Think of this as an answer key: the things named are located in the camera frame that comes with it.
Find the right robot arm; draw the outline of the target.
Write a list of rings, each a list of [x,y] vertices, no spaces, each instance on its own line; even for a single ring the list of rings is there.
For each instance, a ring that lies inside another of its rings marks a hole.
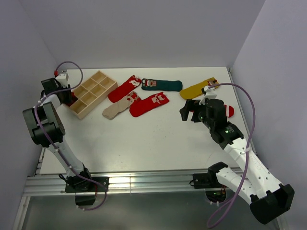
[[[179,112],[183,121],[187,120],[189,112],[193,112],[192,122],[202,122],[209,129],[213,141],[246,172],[247,179],[242,180],[227,164],[218,162],[208,169],[208,183],[211,186],[222,184],[238,192],[256,220],[262,224],[269,223],[290,209],[295,194],[293,187],[284,185],[274,177],[248,148],[243,133],[227,120],[222,100],[188,99]]]

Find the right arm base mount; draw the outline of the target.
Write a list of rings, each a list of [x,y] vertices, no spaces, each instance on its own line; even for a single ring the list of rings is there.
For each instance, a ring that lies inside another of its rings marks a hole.
[[[204,189],[207,202],[217,206],[226,201],[226,186],[212,179],[209,173],[195,173],[189,185],[194,189]]]

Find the wooden compartment tray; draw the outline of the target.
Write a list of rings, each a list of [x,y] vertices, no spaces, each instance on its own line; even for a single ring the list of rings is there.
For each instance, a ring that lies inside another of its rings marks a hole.
[[[118,83],[114,79],[97,71],[72,91],[78,100],[68,108],[82,120],[117,87]]]

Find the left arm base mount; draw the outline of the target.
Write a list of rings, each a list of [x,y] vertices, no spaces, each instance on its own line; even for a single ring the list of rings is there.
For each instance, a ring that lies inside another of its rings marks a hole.
[[[95,210],[101,207],[107,196],[109,177],[92,177],[86,179],[85,176],[75,175],[66,179],[59,175],[66,182],[65,193],[75,193],[75,204],[83,211]],[[93,204],[98,192],[104,192],[105,196],[101,203],[95,207]]]

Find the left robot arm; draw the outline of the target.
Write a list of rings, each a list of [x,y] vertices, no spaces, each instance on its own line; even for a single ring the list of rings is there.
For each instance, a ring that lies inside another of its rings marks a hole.
[[[66,171],[59,178],[76,191],[89,191],[94,180],[84,164],[77,159],[65,140],[65,128],[56,109],[71,103],[70,85],[57,78],[41,81],[44,90],[37,106],[23,110],[23,117],[32,141],[54,154]]]

